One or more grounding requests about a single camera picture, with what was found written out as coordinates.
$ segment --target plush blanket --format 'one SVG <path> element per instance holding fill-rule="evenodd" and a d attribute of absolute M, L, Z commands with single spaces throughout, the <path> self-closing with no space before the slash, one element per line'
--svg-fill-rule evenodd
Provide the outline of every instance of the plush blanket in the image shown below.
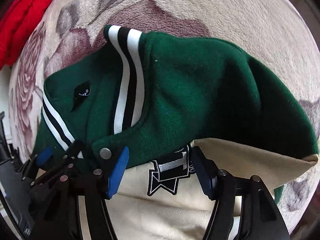
<path fill-rule="evenodd" d="M 288 0 L 54 0 L 12 68 L 12 141 L 28 159 L 41 118 L 42 88 L 50 74 L 104 43 L 106 24 L 175 36 L 211 36 L 241 46 L 289 88 L 320 135 L 320 54 Z M 299 222 L 320 178 L 315 166 L 284 185 L 278 207 L 289 232 Z"/>

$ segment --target black star patch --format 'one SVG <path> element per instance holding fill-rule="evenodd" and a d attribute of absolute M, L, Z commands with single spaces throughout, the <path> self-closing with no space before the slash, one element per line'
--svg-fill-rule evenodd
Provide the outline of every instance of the black star patch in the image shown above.
<path fill-rule="evenodd" d="M 158 160 L 152 160 L 154 170 L 149 170 L 148 196 L 152 196 L 160 188 L 176 195 L 179 179 L 189 178 L 195 173 L 189 149 L 190 145 L 186 145 Z"/>

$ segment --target black stripe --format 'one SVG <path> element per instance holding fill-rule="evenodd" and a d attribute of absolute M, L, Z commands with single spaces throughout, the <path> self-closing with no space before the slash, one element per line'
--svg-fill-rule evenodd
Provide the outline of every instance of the black stripe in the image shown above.
<path fill-rule="evenodd" d="M 124 117 L 122 122 L 122 130 L 128 129 L 131 127 L 134 104 L 136 101 L 136 89 L 137 89 L 137 73 L 136 68 L 133 63 L 133 60 L 130 56 L 128 46 L 127 46 L 127 37 L 130 29 L 128 28 L 120 28 L 118 32 L 118 42 L 122 52 L 129 62 L 130 67 L 130 79 L 128 85 L 128 94 L 127 101 L 124 109 Z"/>
<path fill-rule="evenodd" d="M 43 109 L 45 111 L 45 113 L 47 114 L 47 117 L 49 119 L 49 121 L 52 123 L 52 125 L 55 127 L 55 129 L 57 130 L 57 132 L 60 134 L 61 139 L 68 145 L 71 145 L 71 141 L 64 135 L 64 132 L 62 130 L 62 128 L 60 127 L 60 125 L 58 124 L 57 120 L 52 116 L 52 114 L 50 113 L 49 109 L 47 108 L 47 106 L 45 105 L 45 102 L 43 100 Z"/>

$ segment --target red cloth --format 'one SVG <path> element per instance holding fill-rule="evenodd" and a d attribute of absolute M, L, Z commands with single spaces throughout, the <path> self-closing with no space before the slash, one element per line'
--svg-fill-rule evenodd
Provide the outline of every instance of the red cloth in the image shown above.
<path fill-rule="evenodd" d="M 15 0 L 0 22 L 0 70 L 12 65 L 52 0 Z"/>

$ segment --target clothing label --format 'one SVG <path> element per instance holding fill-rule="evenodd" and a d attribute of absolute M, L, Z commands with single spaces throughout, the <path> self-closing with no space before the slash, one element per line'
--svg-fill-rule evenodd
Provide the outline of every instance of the clothing label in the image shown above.
<path fill-rule="evenodd" d="M 195 173 L 189 150 L 190 145 L 186 145 L 158 160 L 152 160 L 154 170 L 149 170 L 148 196 L 152 196 L 160 188 L 176 195 L 179 179 L 189 178 Z"/>
<path fill-rule="evenodd" d="M 90 82 L 84 82 L 77 86 L 73 93 L 73 107 L 71 112 L 78 108 L 83 101 L 90 95 Z"/>

